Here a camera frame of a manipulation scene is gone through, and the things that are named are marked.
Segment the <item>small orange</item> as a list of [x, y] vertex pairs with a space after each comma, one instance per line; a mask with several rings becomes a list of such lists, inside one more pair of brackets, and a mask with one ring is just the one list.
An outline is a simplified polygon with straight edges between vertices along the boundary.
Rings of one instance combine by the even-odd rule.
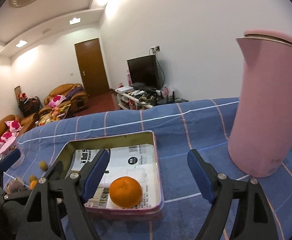
[[30, 183], [30, 190], [34, 189], [37, 183], [38, 183], [38, 180], [33, 180], [33, 181]]

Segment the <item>large orange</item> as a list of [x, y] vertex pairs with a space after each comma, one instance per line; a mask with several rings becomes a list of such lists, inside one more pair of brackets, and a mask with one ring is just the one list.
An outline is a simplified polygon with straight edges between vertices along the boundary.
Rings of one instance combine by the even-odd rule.
[[141, 202], [143, 190], [134, 178], [124, 176], [111, 183], [109, 196], [115, 205], [129, 209]]

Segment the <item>purple passion fruit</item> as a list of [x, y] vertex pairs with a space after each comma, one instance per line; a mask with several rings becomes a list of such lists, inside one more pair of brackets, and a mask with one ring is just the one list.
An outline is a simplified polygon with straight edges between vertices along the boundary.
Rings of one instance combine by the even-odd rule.
[[27, 186], [19, 177], [11, 180], [7, 184], [7, 187], [6, 187], [6, 191], [8, 194], [17, 193], [17, 192], [26, 191], [26, 190], [28, 190]]

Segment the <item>brown leather sofa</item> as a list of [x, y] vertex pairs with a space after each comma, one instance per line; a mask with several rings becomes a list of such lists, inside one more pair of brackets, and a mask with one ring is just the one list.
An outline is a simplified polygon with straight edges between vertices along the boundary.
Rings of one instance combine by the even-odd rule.
[[0, 143], [7, 142], [14, 135], [20, 137], [34, 128], [37, 120], [38, 113], [34, 113], [23, 119], [18, 115], [7, 115], [0, 120]]

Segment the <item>green-brown longan fruit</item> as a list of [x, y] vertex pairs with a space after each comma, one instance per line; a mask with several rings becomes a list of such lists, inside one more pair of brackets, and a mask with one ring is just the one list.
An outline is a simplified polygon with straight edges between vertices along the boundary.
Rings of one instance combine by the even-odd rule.
[[46, 161], [40, 161], [39, 162], [39, 168], [42, 171], [47, 171], [48, 170], [48, 164], [46, 163]]

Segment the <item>black rack with items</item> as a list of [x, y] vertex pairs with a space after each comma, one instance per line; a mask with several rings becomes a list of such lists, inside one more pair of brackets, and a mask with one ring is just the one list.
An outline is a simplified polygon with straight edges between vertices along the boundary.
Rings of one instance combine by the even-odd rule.
[[21, 87], [14, 88], [15, 96], [17, 99], [17, 105], [21, 116], [26, 118], [34, 113], [38, 113], [43, 105], [37, 96], [27, 96], [26, 93], [21, 91]]

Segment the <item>cluttered coffee table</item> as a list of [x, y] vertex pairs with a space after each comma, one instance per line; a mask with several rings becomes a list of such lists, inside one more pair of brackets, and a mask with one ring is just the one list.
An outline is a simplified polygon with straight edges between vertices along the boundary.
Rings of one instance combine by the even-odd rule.
[[65, 105], [61, 108], [54, 107], [49, 112], [40, 115], [39, 120], [36, 121], [35, 124], [36, 126], [44, 126], [48, 123], [64, 120], [71, 117], [72, 113], [70, 105]]

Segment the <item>pink floral cushion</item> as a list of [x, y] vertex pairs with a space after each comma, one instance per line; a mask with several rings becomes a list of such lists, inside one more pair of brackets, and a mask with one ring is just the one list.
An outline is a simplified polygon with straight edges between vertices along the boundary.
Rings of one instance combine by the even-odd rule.
[[64, 100], [66, 99], [66, 97], [64, 95], [55, 95], [51, 101], [48, 103], [48, 105], [51, 108], [54, 108], [56, 106], [59, 106]]

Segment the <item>blue plaid tablecloth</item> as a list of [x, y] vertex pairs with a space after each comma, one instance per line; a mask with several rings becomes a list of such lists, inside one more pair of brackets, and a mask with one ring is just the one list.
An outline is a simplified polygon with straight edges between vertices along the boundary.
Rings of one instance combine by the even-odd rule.
[[[9, 169], [4, 187], [13, 178], [28, 183], [30, 174], [43, 175], [40, 157], [50, 164], [71, 140], [153, 131], [160, 163], [164, 207], [155, 222], [94, 220], [101, 239], [195, 239], [210, 204], [203, 199], [187, 165], [187, 152], [198, 150], [206, 162], [232, 179], [249, 177], [235, 167], [227, 150], [238, 98], [190, 101], [145, 111], [111, 111], [70, 118], [37, 127], [21, 135], [18, 147], [25, 160]], [[292, 237], [292, 148], [272, 176], [258, 179], [274, 213], [279, 239]]]

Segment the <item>pink thermos jug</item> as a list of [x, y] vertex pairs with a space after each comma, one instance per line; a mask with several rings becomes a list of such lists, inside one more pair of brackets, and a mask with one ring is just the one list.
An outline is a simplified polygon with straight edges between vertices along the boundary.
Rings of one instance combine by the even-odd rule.
[[228, 152], [244, 173], [275, 173], [292, 146], [292, 36], [249, 29], [236, 39], [244, 59]]

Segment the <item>pink metal tin box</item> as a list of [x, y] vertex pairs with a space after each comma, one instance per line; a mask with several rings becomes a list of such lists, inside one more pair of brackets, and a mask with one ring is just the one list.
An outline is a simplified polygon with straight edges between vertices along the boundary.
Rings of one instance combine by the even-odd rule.
[[[94, 197], [85, 204], [87, 212], [93, 217], [109, 220], [161, 219], [164, 198], [154, 133], [142, 131], [69, 141], [54, 161], [63, 164], [61, 178], [79, 172], [100, 149], [109, 151], [110, 160]], [[109, 197], [111, 183], [124, 176], [138, 181], [143, 190], [140, 203], [130, 209], [115, 205]]]

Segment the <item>printed paper liner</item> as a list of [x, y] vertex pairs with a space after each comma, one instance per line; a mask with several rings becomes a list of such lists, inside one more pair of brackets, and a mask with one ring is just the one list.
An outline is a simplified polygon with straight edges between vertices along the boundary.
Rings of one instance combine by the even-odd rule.
[[161, 183], [155, 148], [152, 144], [141, 144], [110, 149], [110, 161], [92, 198], [85, 207], [121, 209], [109, 196], [111, 183], [124, 176], [134, 178], [143, 190], [141, 202], [130, 209], [150, 209], [162, 202]]

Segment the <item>brown wooden door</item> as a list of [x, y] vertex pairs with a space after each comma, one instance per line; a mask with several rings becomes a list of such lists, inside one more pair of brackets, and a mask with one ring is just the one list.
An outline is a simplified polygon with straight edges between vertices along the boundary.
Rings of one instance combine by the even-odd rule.
[[75, 53], [82, 83], [89, 97], [107, 93], [109, 84], [99, 39], [75, 44]]

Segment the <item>white tv stand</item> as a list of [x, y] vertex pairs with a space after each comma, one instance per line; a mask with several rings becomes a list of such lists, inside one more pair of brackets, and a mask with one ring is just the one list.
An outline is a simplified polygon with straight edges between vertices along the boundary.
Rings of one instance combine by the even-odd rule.
[[167, 87], [164, 90], [135, 90], [131, 86], [119, 87], [117, 93], [117, 103], [121, 109], [143, 110], [151, 109], [158, 105], [170, 103], [188, 102], [187, 99], [178, 98], [175, 92]]

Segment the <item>black television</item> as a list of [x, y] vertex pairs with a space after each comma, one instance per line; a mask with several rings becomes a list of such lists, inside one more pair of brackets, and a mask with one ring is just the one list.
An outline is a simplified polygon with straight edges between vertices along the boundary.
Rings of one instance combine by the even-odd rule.
[[147, 87], [159, 88], [160, 77], [155, 55], [148, 55], [127, 60], [133, 84], [140, 83]]

